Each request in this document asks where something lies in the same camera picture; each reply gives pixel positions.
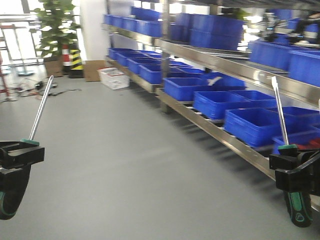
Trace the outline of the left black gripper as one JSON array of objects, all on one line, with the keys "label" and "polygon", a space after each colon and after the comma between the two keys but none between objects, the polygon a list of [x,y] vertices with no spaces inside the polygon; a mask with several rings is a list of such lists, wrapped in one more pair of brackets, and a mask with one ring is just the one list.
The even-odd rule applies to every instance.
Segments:
[{"label": "left black gripper", "polygon": [[1,141],[0,174],[8,175],[43,162],[45,148],[35,141]]}]

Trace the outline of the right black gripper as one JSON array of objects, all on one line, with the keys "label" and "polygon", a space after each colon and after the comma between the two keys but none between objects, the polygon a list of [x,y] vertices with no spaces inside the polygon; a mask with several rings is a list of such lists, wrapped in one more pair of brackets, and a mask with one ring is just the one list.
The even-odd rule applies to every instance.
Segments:
[{"label": "right black gripper", "polygon": [[289,155],[271,154],[269,168],[275,172],[278,189],[320,195],[319,149],[297,150]]}]

